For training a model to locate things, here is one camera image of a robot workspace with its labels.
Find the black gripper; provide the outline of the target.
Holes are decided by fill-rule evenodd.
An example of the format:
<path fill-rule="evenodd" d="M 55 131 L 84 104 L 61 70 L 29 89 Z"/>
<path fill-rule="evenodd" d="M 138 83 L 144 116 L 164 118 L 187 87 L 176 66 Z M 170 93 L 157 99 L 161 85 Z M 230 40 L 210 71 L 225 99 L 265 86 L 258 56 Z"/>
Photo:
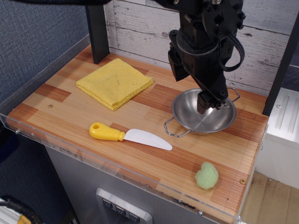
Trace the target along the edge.
<path fill-rule="evenodd" d="M 197 100 L 198 112 L 204 114 L 209 108 L 224 108 L 228 91 L 223 69 L 218 64 L 217 47 L 192 55 L 191 45 L 187 44 L 187 50 L 180 48 L 187 43 L 180 30 L 172 30 L 169 38 L 168 59 L 175 80 L 178 82 L 191 76 L 201 89 Z"/>

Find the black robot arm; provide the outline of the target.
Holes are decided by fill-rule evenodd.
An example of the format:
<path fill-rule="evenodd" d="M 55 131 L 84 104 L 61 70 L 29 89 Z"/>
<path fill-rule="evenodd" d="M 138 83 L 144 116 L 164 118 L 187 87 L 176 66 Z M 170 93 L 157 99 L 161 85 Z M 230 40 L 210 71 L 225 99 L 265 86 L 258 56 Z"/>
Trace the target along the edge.
<path fill-rule="evenodd" d="M 180 28 L 169 33 L 169 63 L 176 81 L 191 76 L 201 92 L 197 110 L 226 106 L 225 72 L 238 69 L 245 51 L 236 34 L 243 28 L 242 0 L 159 0 L 179 12 Z"/>

